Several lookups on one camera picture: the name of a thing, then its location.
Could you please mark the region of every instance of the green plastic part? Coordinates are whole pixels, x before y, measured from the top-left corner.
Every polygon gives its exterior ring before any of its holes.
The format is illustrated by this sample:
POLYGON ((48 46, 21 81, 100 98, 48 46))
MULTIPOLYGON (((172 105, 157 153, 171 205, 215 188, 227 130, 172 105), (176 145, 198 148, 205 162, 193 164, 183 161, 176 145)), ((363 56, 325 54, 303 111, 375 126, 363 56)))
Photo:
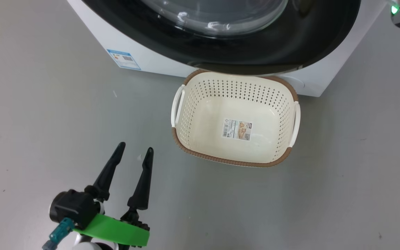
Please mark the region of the green plastic part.
POLYGON ((94 217, 86 229, 73 231, 93 238, 137 247, 145 247, 149 240, 149 231, 100 214, 94 217))

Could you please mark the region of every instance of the product label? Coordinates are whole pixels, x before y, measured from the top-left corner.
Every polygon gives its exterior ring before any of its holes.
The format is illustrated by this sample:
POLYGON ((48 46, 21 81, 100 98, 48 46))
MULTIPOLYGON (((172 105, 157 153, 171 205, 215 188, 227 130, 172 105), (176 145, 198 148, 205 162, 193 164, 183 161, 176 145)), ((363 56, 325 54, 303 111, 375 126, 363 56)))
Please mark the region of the product label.
POLYGON ((225 119, 222 136, 249 141, 251 139, 252 123, 243 120, 225 119))
POLYGON ((107 51, 119 67, 141 70, 141 68, 135 62, 134 58, 132 58, 132 55, 130 55, 129 53, 110 49, 108 49, 107 51))

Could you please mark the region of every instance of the barcode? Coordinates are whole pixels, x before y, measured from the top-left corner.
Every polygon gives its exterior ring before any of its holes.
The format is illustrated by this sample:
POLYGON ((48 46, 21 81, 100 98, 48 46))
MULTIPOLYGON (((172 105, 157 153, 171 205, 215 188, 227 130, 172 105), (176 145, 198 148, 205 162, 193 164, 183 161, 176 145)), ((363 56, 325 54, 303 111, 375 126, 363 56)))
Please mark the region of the barcode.
POLYGON ((229 136, 227 136, 228 127, 229 127, 229 123, 225 123, 225 124, 223 125, 223 136, 224 136, 224 137, 229 137, 229 136))
POLYGON ((123 58, 124 58, 124 60, 126 60, 126 61, 133 61, 133 60, 132 60, 132 57, 123 56, 123 58))

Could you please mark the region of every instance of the plastic basket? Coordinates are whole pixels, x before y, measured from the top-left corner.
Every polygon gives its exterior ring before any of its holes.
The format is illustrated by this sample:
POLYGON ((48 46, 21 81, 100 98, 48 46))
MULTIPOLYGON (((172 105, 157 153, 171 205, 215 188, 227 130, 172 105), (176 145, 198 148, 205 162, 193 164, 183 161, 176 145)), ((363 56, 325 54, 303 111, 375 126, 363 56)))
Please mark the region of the plastic basket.
POLYGON ((269 167, 291 152, 300 106, 283 79, 197 70, 174 97, 171 124, 176 144, 191 155, 269 167))

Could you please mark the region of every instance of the green light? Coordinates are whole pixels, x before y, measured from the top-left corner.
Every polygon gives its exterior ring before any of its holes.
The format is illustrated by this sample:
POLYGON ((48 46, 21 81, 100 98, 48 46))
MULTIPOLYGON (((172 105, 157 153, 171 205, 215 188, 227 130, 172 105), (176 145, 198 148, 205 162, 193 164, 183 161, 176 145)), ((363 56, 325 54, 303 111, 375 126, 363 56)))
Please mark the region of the green light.
POLYGON ((399 10, 398 8, 392 6, 392 14, 393 15, 396 14, 398 10, 399 10))

